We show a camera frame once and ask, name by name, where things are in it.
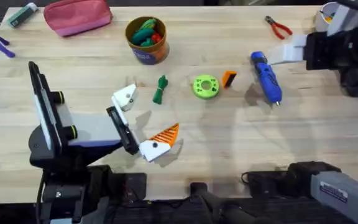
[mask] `blue glue gun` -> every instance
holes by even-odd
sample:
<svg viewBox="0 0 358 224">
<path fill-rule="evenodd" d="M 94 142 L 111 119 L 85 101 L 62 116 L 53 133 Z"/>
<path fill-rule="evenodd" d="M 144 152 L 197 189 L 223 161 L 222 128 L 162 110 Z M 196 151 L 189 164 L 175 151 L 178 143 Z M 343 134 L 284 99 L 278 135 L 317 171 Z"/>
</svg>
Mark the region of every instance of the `blue glue gun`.
<svg viewBox="0 0 358 224">
<path fill-rule="evenodd" d="M 282 100 L 282 91 L 278 85 L 276 75 L 272 66 L 267 63 L 267 59 L 262 52 L 253 52 L 251 60 L 255 70 L 258 73 L 260 86 L 265 92 L 266 98 L 271 102 L 280 106 Z"/>
</svg>

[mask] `gray device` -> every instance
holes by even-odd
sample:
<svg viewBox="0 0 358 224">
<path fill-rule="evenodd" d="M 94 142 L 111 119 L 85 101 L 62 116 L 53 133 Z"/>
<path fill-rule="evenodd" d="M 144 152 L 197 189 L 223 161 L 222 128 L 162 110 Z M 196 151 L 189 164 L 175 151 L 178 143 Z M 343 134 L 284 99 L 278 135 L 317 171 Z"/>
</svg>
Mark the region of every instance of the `gray device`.
<svg viewBox="0 0 358 224">
<path fill-rule="evenodd" d="M 310 194 L 358 223 L 358 181 L 336 171 L 320 172 L 311 176 Z"/>
</svg>

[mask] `green marker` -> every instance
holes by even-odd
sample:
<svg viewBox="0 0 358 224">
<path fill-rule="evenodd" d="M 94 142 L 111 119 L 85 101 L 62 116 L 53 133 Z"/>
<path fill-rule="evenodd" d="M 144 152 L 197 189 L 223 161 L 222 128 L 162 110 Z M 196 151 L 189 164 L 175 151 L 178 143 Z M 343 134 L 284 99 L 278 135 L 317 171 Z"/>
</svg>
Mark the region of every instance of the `green marker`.
<svg viewBox="0 0 358 224">
<path fill-rule="evenodd" d="M 37 12 L 37 6 L 30 2 L 26 6 L 24 6 L 19 12 L 15 13 L 11 16 L 7 23 L 12 27 L 16 28 L 20 26 L 24 21 L 26 21 L 30 16 L 32 16 L 35 12 Z"/>
</svg>

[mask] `cup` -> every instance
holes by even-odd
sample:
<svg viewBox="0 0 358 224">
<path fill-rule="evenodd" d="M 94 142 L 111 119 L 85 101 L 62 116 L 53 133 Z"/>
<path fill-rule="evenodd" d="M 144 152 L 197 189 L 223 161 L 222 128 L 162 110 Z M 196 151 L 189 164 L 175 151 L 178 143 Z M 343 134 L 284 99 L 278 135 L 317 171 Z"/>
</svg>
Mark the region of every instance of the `cup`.
<svg viewBox="0 0 358 224">
<path fill-rule="evenodd" d="M 335 13 L 338 8 L 339 4 L 337 2 L 329 2 L 321 7 L 320 11 L 323 13 L 318 11 L 314 19 L 317 32 L 326 32 L 328 30 L 330 22 L 326 18 Z"/>
<path fill-rule="evenodd" d="M 154 30 L 161 35 L 161 41 L 149 47 L 134 45 L 131 42 L 132 36 L 146 20 L 153 18 L 157 21 Z M 165 24 L 156 17 L 142 16 L 134 19 L 125 29 L 125 36 L 133 53 L 141 63 L 146 65 L 154 65 L 161 62 L 167 54 L 167 31 L 165 29 Z"/>
</svg>

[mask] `white cup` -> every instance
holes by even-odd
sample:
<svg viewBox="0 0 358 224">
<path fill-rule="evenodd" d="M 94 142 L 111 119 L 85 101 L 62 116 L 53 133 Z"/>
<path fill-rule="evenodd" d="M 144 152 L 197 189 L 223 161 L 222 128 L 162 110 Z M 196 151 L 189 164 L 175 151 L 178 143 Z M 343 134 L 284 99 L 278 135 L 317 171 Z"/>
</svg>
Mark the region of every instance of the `white cup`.
<svg viewBox="0 0 358 224">
<path fill-rule="evenodd" d="M 321 7 L 320 11 L 323 11 L 324 14 L 318 11 L 314 19 L 317 32 L 326 32 L 328 30 L 329 22 L 326 20 L 326 17 L 336 12 L 338 7 L 339 4 L 337 2 L 329 2 Z"/>
</svg>

